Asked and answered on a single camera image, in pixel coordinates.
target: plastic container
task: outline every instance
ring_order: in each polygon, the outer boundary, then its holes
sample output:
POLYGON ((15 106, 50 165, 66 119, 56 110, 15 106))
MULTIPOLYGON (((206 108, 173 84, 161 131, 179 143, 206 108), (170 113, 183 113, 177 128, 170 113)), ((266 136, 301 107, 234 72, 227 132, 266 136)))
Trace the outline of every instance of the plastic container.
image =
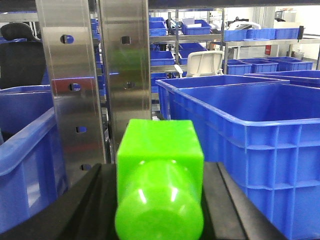
POLYGON ((320 235, 320 91, 263 83, 174 90, 205 159, 222 161, 290 240, 320 235))
POLYGON ((207 51, 207 49, 199 48, 199 49, 181 50, 179 51, 179 63, 181 65, 186 65, 188 64, 188 56, 190 53, 203 52, 203 51, 207 51))
POLYGON ((248 29, 246 32, 247 39, 276 39, 275 28, 248 29))
POLYGON ((151 66, 174 65, 175 57, 171 51, 150 51, 151 66))
POLYGON ((161 16, 150 16, 149 22, 165 22, 165 19, 161 16))
POLYGON ((228 60, 227 74, 229 75, 245 75, 252 72, 252 64, 238 60, 228 60))
POLYGON ((210 34, 211 26, 202 19, 194 20, 195 24, 201 24, 201 27, 188 27, 183 22, 181 23, 181 30, 184 35, 205 35, 210 34))
POLYGON ((199 239, 203 170, 191 121, 130 120, 117 153, 119 238, 199 239))
POLYGON ((224 41, 243 41, 247 38, 248 30, 226 30, 224 31, 224 41))
POLYGON ((293 57, 269 57, 269 61, 278 63, 277 71, 299 71, 299 70, 311 70, 313 67, 312 61, 302 61, 293 57))
POLYGON ((252 64, 252 73, 267 73, 277 71, 278 63, 259 59, 241 59, 245 63, 252 64))
POLYGON ((165 36, 167 34, 167 26, 163 21, 150 21, 149 22, 149 35, 150 36, 165 36))
POLYGON ((167 79, 167 74, 165 72, 151 73, 151 87, 155 87, 152 92, 154 92, 155 89, 158 89, 156 80, 161 80, 161 79, 167 79))
POLYGON ((198 88, 209 86, 245 84, 245 83, 263 83, 270 81, 279 81, 278 79, 256 78, 247 76, 219 75, 219 76, 201 76, 185 77, 166 80, 158 80, 160 111, 165 119, 174 119, 175 104, 174 90, 179 88, 198 88))
POLYGON ((192 43, 180 43, 179 44, 179 51, 180 50, 191 50, 191 49, 206 49, 198 42, 192 43))
POLYGON ((291 84, 320 88, 320 71, 278 71, 265 72, 264 74, 250 74, 252 77, 290 80, 291 84))
POLYGON ((67 190, 52 94, 26 90, 35 87, 43 86, 0 91, 0 128, 5 140, 0 146, 0 233, 67 190))
POLYGON ((18 39, 14 39, 11 41, 7 41, 5 40, 4 37, 0 36, 0 44, 7 44, 7 43, 18 43, 18 42, 26 42, 27 39, 26 38, 18 38, 18 39))
POLYGON ((299 28, 276 28, 275 39, 297 39, 299 28))

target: blue plastic crate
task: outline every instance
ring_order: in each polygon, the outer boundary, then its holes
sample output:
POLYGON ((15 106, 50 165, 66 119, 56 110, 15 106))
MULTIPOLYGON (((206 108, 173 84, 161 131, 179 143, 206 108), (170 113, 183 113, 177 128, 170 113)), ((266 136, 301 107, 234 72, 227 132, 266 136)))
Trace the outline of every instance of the blue plastic crate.
POLYGON ((180 43, 179 44, 179 51, 180 50, 191 50, 191 49, 206 49, 198 42, 192 42, 192 43, 180 43))
POLYGON ((319 70, 277 71, 277 72, 265 72, 263 74, 249 74, 249 75, 252 77, 290 80, 290 83, 294 85, 320 88, 320 71, 319 70))
POLYGON ((290 240, 320 235, 320 91, 261 83, 174 89, 206 160, 222 161, 290 240))
POLYGON ((277 71, 299 71, 299 70, 311 70, 313 67, 312 61, 303 61, 294 57, 268 57, 268 61, 278 63, 277 71))
POLYGON ((161 16, 150 16, 149 22, 165 22, 165 19, 161 16))
POLYGON ((51 91, 43 86, 17 88, 0 91, 0 128, 5 140, 0 145, 0 233, 67 190, 51 91))
POLYGON ((181 30, 184 35, 205 35, 210 34, 211 26, 202 19, 194 20, 195 24, 201 24, 201 27, 188 27, 183 22, 181 23, 181 30))
POLYGON ((199 49, 181 50, 179 51, 179 63, 181 65, 186 65, 188 63, 189 54, 195 53, 195 52, 203 52, 203 51, 207 51, 207 49, 199 48, 199 49))
POLYGON ((158 87, 157 87, 157 86, 152 86, 152 87, 151 87, 151 93, 153 93, 153 94, 157 94, 157 93, 158 93, 158 91, 159 91, 159 89, 158 89, 158 87))
POLYGON ((278 67, 277 62, 270 62, 267 60, 259 60, 259 59, 240 59, 245 63, 252 64, 252 73, 267 73, 267 72, 275 72, 278 67))
POLYGON ((238 60, 228 60, 227 74, 229 75, 245 75, 252 72, 252 64, 238 60))
POLYGON ((275 28, 248 29, 246 32, 247 39, 276 39, 275 28))
POLYGON ((6 89, 0 89, 0 94, 4 94, 4 93, 25 94, 25 93, 50 92, 50 91, 51 91, 50 85, 15 86, 15 87, 10 87, 6 89))
POLYGON ((150 44, 150 51, 160 51, 159 44, 150 44))
POLYGON ((156 84, 156 80, 162 80, 162 79, 167 79, 167 74, 165 72, 151 73, 151 87, 158 88, 158 85, 156 84))
POLYGON ((165 36, 167 34, 167 26, 163 21, 150 21, 149 22, 149 35, 150 36, 165 36))
POLYGON ((151 66, 174 65, 175 57, 171 51, 150 51, 151 66))
POLYGON ((297 39, 299 28, 276 28, 275 39, 297 39))
POLYGON ((5 40, 4 37, 0 37, 0 44, 7 44, 7 43, 18 43, 18 42, 26 42, 27 39, 26 38, 18 38, 18 39, 14 39, 14 40, 11 40, 11 41, 7 41, 5 40))
POLYGON ((201 76, 201 77, 185 77, 173 78, 166 80, 158 80, 156 84, 159 86, 159 102, 160 111, 165 119, 173 119, 175 116, 174 90, 179 88, 198 88, 208 86, 221 86, 244 83, 261 83, 276 81, 270 78, 255 78, 234 75, 218 75, 218 76, 201 76))
POLYGON ((226 30, 224 31, 224 41, 243 41, 247 38, 248 30, 226 30))

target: stainless steel post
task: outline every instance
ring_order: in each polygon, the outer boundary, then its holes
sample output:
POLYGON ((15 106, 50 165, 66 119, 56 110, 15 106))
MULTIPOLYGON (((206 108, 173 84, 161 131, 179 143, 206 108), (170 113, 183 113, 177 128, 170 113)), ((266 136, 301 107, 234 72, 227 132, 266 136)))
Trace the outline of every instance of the stainless steel post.
POLYGON ((151 119, 148 1, 100 0, 98 15, 110 144, 116 156, 129 120, 151 119))
POLYGON ((88 0, 36 0, 69 184, 106 158, 88 0))

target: black surface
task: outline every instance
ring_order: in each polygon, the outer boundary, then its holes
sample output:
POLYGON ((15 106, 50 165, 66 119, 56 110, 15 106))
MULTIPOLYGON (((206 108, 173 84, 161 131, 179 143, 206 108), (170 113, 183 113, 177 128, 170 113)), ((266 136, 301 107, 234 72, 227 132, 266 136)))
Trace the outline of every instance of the black surface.
POLYGON ((318 5, 319 0, 148 0, 149 9, 318 5))
MULTIPOLYGON (((95 0, 89 0, 90 10, 96 9, 95 0)), ((149 9, 220 8, 283 5, 318 5, 319 0, 149 0, 149 9)), ((0 12, 36 11, 35 0, 0 0, 0 12)))
POLYGON ((40 42, 0 44, 0 89, 40 85, 46 69, 40 42))
MULTIPOLYGON (((88 0, 90 11, 96 11, 96 0, 88 0)), ((0 12, 37 11, 35 0, 0 0, 0 12)))
POLYGON ((29 25, 23 22, 12 22, 1 27, 1 35, 5 40, 27 39, 32 41, 35 39, 29 25))
MULTIPOLYGON (((285 240, 232 181, 222 164, 206 162, 200 240, 285 240)), ((95 165, 56 202, 0 235, 0 240, 119 240, 116 166, 95 165)))

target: green plastic bottle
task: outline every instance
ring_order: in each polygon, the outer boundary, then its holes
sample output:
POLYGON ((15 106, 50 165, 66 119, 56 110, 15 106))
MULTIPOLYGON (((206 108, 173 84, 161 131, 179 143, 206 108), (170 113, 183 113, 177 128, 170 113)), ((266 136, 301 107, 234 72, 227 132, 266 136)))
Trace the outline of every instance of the green plastic bottle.
POLYGON ((121 240, 198 240, 204 155, 189 120, 132 119, 117 154, 121 240))

